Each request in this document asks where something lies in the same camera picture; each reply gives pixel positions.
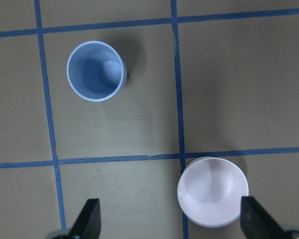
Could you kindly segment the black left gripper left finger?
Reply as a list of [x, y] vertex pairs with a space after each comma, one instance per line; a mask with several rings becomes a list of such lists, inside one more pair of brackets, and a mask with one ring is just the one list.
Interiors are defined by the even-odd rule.
[[75, 221], [70, 239], [98, 239], [100, 236], [100, 200], [88, 199]]

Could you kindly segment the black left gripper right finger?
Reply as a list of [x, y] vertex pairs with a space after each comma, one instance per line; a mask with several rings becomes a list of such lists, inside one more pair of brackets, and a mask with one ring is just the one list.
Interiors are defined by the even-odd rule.
[[252, 196], [241, 198], [240, 227], [247, 239], [289, 238], [289, 234]]

